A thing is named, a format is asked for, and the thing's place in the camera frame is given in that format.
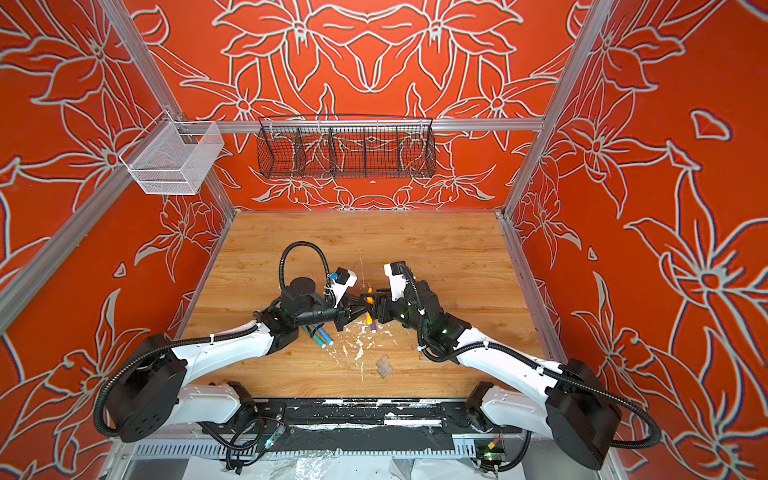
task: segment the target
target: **blue marker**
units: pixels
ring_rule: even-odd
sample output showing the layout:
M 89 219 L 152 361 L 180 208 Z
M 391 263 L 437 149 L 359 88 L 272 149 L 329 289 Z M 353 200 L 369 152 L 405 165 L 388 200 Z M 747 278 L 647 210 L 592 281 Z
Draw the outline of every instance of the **blue marker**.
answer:
M 317 334 L 317 333 L 318 333 L 318 334 L 320 334 L 320 336 L 323 338 L 323 340 L 325 340 L 325 341 L 326 341 L 326 343 L 328 344 L 328 346 L 331 346 L 331 345 L 333 345 L 333 339 L 332 339 L 332 338 L 331 338 L 331 337 L 330 337 L 330 336 L 329 336 L 329 335 L 326 333 L 326 331 L 325 331 L 325 330 L 323 330 L 323 328 L 322 328 L 322 327 L 320 327 L 319 329 L 317 329 L 317 331 L 315 332 L 315 334 Z

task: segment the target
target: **wooden table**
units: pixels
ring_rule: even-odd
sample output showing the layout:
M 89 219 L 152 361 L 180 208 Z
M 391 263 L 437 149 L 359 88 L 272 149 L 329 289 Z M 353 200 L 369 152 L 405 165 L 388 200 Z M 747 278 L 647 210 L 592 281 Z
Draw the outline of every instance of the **wooden table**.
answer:
M 384 263 L 404 260 L 417 280 L 429 282 L 446 311 L 500 342 L 542 357 L 493 213 L 239 213 L 184 338 L 248 322 L 254 310 L 277 298 L 280 254 L 297 240 L 323 249 L 331 271 L 343 266 L 356 272 L 351 293 L 388 287 Z M 323 285 L 323 267 L 313 250 L 291 252 L 286 283 L 297 276 Z M 379 326 L 376 333 L 362 320 L 343 333 L 330 323 L 325 330 L 335 340 L 328 349 L 301 333 L 278 353 L 219 369 L 197 383 L 237 380 L 254 396 L 461 397 L 491 379 L 451 362 L 420 359 L 415 332 L 397 322 Z M 386 379 L 376 367 L 383 356 L 393 369 Z

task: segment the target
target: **red panel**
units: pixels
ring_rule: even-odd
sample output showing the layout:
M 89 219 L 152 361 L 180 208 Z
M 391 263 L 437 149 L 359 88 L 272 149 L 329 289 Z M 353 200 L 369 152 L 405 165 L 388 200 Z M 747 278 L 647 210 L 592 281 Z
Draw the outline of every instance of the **red panel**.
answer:
M 95 478 L 91 420 L 108 376 L 146 336 L 173 336 L 224 227 L 201 195 L 132 184 L 2 336 L 0 464 L 11 478 Z
M 542 115 L 589 2 L 339 1 L 312 2 L 311 10 L 283 0 L 126 4 L 189 118 L 253 121 L 281 114 Z M 234 203 L 254 210 L 493 208 L 503 204 L 515 171 L 508 154 L 530 134 L 499 137 L 474 147 L 466 137 L 445 139 L 445 168 L 428 184 L 273 182 L 250 169 L 257 170 L 257 153 L 245 134 L 230 139 L 233 156 L 220 161 L 218 173 L 237 186 L 229 190 Z M 451 149 L 461 154 L 447 154 Z M 467 181 L 467 194 L 451 187 L 434 200 L 430 191 Z
M 97 2 L 4 2 L 0 24 L 1 289 L 160 108 Z
M 664 430 L 622 452 L 631 477 L 762 478 L 768 11 L 639 4 L 603 27 L 515 227 L 566 353 Z

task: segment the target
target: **green marker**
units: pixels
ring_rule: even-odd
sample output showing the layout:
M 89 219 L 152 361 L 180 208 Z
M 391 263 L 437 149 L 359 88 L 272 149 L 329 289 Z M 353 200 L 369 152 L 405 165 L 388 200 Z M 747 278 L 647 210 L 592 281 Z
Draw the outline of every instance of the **green marker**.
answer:
M 311 336 L 316 344 L 320 345 L 321 349 L 326 348 L 326 343 L 320 339 L 320 335 L 312 335 L 312 330 L 308 326 L 304 326 L 304 331 L 307 335 Z

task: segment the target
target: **robotic arm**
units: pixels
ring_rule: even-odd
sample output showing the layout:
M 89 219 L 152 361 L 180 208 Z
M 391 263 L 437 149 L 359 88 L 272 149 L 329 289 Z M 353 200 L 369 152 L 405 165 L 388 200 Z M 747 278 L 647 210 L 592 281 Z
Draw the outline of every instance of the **robotic arm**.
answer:
M 323 261 L 323 295 L 316 292 L 309 278 L 296 278 L 290 285 L 284 282 L 286 257 L 300 246 L 313 248 Z M 143 341 L 102 386 L 94 403 L 97 431 L 135 442 L 164 425 L 199 422 L 228 452 L 242 451 L 247 443 L 233 444 L 238 434 L 228 442 L 211 430 L 208 422 L 237 424 L 238 431 L 246 431 L 260 420 L 250 394 L 237 382 L 226 386 L 197 386 L 191 382 L 234 362 L 285 348 L 298 338 L 300 327 L 333 322 L 342 331 L 367 312 L 380 323 L 397 320 L 405 328 L 414 329 L 419 350 L 428 359 L 479 369 L 525 395 L 522 399 L 482 382 L 467 402 L 470 421 L 477 429 L 513 425 L 545 435 L 576 462 L 596 470 L 611 446 L 641 449 L 658 443 L 660 430 L 654 420 L 632 402 L 605 392 L 584 363 L 572 359 L 563 365 L 498 343 L 445 312 L 427 282 L 416 282 L 404 262 L 388 263 L 384 271 L 389 289 L 352 296 L 347 290 L 356 283 L 354 272 L 339 268 L 331 273 L 319 247 L 308 242 L 292 243 L 280 259 L 280 297 L 265 310 L 254 312 L 253 321 L 208 337 L 168 342 L 164 336 L 155 335 Z M 648 424 L 648 438 L 613 440 L 621 422 L 618 406 Z M 104 420 L 105 409 L 114 428 Z

